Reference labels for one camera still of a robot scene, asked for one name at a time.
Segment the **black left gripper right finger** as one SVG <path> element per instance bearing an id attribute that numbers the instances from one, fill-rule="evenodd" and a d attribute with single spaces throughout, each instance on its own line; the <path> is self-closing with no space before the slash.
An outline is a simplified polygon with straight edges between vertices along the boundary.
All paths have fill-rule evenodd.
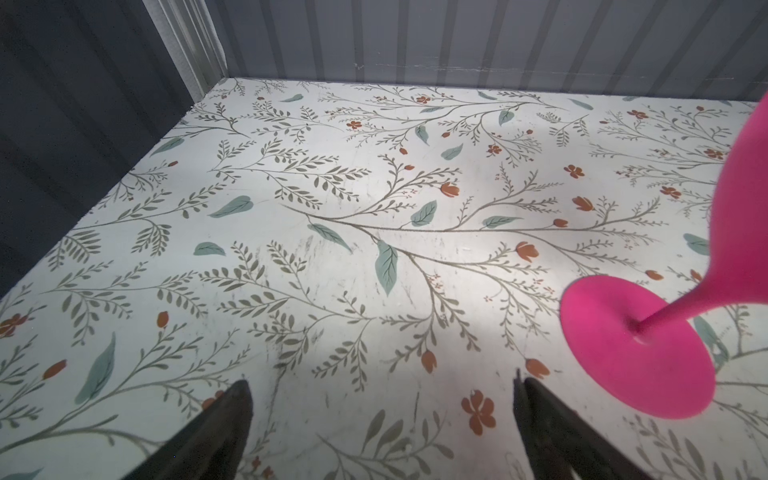
<path id="1" fill-rule="evenodd" d="M 517 372 L 513 387 L 513 413 L 534 478 L 649 477 L 539 380 Z"/>

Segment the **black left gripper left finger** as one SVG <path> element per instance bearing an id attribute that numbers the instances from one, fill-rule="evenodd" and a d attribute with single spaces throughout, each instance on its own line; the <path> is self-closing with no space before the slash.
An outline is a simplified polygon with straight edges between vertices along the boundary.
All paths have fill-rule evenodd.
<path id="1" fill-rule="evenodd" d="M 252 418 L 249 384 L 239 380 L 124 479 L 233 479 Z"/>

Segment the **pink wine glass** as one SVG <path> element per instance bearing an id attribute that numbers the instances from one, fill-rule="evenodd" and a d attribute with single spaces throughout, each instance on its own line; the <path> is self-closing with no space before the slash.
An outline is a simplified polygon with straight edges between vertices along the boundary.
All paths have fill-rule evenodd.
<path id="1" fill-rule="evenodd" d="M 704 411 L 714 362 L 690 319 L 733 304 L 767 301 L 767 101 L 760 100 L 719 175 L 702 281 L 672 303 L 620 278 L 571 283 L 560 322 L 586 373 L 624 404 L 665 419 Z"/>

